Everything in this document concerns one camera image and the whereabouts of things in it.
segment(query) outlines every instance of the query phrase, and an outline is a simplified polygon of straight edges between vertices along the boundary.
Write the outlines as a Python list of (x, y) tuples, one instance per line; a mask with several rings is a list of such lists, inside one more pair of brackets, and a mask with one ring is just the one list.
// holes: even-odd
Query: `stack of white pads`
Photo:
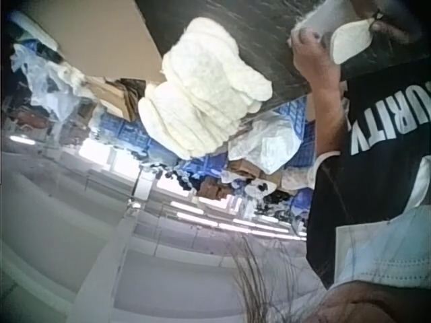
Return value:
[(241, 60), (235, 39), (207, 18), (190, 23), (162, 71), (167, 82), (147, 85), (139, 115), (148, 134), (182, 159), (216, 151), (273, 93)]

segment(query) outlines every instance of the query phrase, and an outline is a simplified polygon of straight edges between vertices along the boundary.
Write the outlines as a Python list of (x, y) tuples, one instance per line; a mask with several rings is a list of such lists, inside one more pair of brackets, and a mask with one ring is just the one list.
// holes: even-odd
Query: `dark wooden surface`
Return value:
[[(273, 82), (274, 95), (265, 110), (308, 93), (295, 70), (292, 51), (286, 44), (298, 18), (321, 0), (136, 0), (148, 29), (164, 54), (196, 17), (211, 18), (227, 29), (240, 47), (242, 59)], [(428, 55), (423, 43), (401, 46), (386, 38), (343, 65), (349, 79)]]

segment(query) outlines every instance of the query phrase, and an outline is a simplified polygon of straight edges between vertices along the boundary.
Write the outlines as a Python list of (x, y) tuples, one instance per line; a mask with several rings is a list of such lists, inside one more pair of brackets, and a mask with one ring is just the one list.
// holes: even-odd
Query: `ceiling light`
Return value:
[(272, 234), (271, 232), (256, 231), (256, 230), (253, 230), (251, 233), (257, 236), (264, 236), (264, 237), (271, 237), (271, 238), (274, 238), (276, 236), (276, 234)]
[(289, 236), (286, 234), (277, 234), (277, 235), (275, 235), (275, 237), (279, 238), (279, 239), (287, 239), (287, 240), (303, 240), (304, 239), (304, 238), (299, 238), (297, 236)]
[(225, 229), (225, 230), (229, 230), (229, 231), (237, 231), (237, 232), (242, 232), (244, 234), (249, 234), (251, 233), (250, 229), (245, 229), (243, 227), (236, 227), (235, 225), (229, 225), (229, 224), (225, 224), (225, 223), (219, 223), (218, 227), (220, 229)]
[(278, 223), (278, 219), (274, 217), (267, 217), (266, 215), (262, 215), (261, 219), (272, 223)]
[(187, 221), (196, 222), (196, 223), (200, 223), (200, 224), (204, 224), (204, 225), (209, 225), (211, 227), (216, 227), (218, 225), (218, 223), (215, 221), (202, 219), (201, 217), (195, 217), (193, 215), (189, 215), (189, 214), (185, 214), (185, 213), (181, 213), (181, 212), (178, 212), (176, 214), (176, 216), (179, 217), (180, 219), (184, 219)]
[(237, 224), (247, 225), (249, 227), (255, 227), (256, 226), (256, 223), (248, 222), (248, 221), (244, 221), (244, 220), (239, 220), (239, 219), (234, 219), (233, 222), (235, 222)]
[(16, 141), (17, 143), (25, 143), (26, 145), (35, 145), (36, 142), (34, 140), (19, 137), (19, 136), (10, 136), (9, 137), (12, 141)]
[(193, 213), (197, 213), (197, 214), (203, 214), (203, 210), (198, 209), (196, 207), (191, 207), (190, 205), (186, 205), (186, 204), (182, 204), (182, 203), (178, 203), (178, 202), (171, 202), (170, 203), (171, 207), (176, 207), (178, 209), (182, 209), (188, 212), (193, 212)]
[(280, 229), (279, 227), (270, 227), (268, 225), (262, 225), (262, 224), (256, 224), (256, 227), (258, 227), (259, 229), (264, 229), (264, 230), (282, 232), (284, 234), (288, 234), (290, 232), (289, 230), (286, 230), (286, 229)]
[(284, 222), (284, 221), (280, 221), (278, 224), (284, 226), (284, 227), (292, 227), (292, 224), (288, 223), (288, 222)]

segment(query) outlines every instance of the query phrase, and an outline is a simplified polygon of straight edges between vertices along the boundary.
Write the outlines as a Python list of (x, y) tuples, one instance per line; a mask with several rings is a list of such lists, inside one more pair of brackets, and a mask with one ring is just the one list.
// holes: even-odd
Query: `man's hand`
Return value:
[(385, 34), (400, 44), (411, 44), (422, 36), (419, 23), (400, 0), (350, 0), (350, 2), (360, 18), (368, 19), (378, 12), (383, 14), (382, 20), (372, 23), (372, 32)]
[(309, 82), (313, 91), (339, 91), (340, 67), (310, 28), (294, 30), (291, 35), (294, 65)]

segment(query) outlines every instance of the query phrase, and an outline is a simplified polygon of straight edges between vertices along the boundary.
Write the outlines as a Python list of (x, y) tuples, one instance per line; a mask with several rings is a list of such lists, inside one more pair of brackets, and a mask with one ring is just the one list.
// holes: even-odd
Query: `brown box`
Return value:
[(283, 179), (283, 168), (280, 168), (275, 173), (272, 173), (271, 175), (267, 175), (264, 172), (261, 172), (261, 175), (259, 176), (262, 180), (267, 180), (268, 182), (272, 182), (277, 185), (277, 187), (281, 186), (281, 180)]
[(33, 0), (21, 10), (86, 75), (166, 80), (162, 57), (134, 0)]
[(245, 159), (229, 161), (228, 171), (247, 178), (258, 178), (261, 174), (260, 168)]
[(108, 112), (127, 121), (135, 120), (135, 113), (128, 108), (126, 93), (119, 88), (101, 82), (95, 77), (87, 78), (88, 89), (100, 100), (100, 103), (108, 109)]

